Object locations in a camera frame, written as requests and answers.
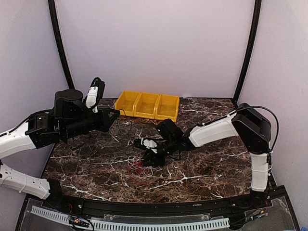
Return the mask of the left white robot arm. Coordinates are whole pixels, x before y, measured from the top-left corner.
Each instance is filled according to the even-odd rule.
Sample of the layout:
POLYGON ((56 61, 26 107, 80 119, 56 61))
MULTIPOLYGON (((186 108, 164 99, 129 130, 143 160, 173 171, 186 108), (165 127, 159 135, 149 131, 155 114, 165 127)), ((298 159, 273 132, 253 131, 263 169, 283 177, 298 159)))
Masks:
MULTIPOLYGON (((93 130, 108 132, 120 112, 99 108, 102 94, 98 87, 90 87, 86 99, 82 92, 68 89, 55 94, 54 107, 31 114, 19 125, 0 135, 0 157, 23 151, 40 149, 93 130)), ((34 195, 49 202, 58 210, 68 206, 57 180, 36 178, 0 164, 0 184, 20 193, 34 195)))

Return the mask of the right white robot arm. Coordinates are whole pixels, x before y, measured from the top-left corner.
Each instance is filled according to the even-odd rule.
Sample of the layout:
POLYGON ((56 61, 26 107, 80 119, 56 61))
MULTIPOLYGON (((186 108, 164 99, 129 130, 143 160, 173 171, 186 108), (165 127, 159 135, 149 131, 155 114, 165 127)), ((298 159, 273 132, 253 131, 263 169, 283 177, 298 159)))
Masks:
POLYGON ((253 191, 246 197, 250 209, 257 208, 264 201, 263 192, 268 185, 271 155, 276 140, 271 139, 271 123, 258 109, 242 103, 229 114, 208 123, 197 124, 183 132, 171 119, 165 119, 156 126, 159 139, 139 138, 133 145, 144 150, 143 166, 160 167, 165 157, 175 152, 190 151, 229 137, 239 137, 251 156, 253 191))

